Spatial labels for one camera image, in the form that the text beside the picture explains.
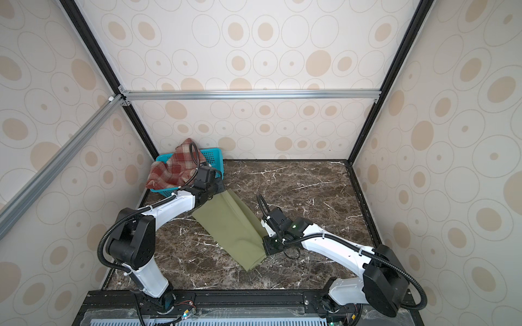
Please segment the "olive green skirt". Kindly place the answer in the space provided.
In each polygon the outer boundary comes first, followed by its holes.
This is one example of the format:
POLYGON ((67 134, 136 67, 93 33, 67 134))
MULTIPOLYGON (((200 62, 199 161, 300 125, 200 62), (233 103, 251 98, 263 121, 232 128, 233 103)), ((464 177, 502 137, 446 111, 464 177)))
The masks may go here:
POLYGON ((234 192, 215 195, 192 215, 243 269, 250 271, 266 258, 267 231, 234 192))

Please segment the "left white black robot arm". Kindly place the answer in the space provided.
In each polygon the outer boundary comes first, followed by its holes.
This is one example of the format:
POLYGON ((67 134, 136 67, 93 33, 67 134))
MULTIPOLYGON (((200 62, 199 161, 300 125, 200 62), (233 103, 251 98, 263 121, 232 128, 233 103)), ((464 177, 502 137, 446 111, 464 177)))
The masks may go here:
POLYGON ((165 310, 175 300, 172 285, 154 260, 156 231, 179 215, 198 209, 225 190, 222 172, 201 165, 193 183, 141 209, 123 209, 101 237, 97 257, 106 267, 131 277, 145 297, 165 310))

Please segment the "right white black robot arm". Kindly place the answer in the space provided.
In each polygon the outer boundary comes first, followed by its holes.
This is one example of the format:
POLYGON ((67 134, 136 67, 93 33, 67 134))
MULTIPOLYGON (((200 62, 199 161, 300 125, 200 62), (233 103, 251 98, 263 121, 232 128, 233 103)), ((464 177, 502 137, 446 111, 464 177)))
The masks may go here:
POLYGON ((336 236, 309 220, 291 220, 276 207, 262 206, 261 225, 268 235, 263 238, 267 255, 302 247, 331 259, 355 274, 354 278, 334 279, 323 295, 328 312, 347 304, 368 304, 382 315, 396 317, 403 308, 423 310, 428 304, 424 288, 384 244, 377 248, 356 244, 336 236))

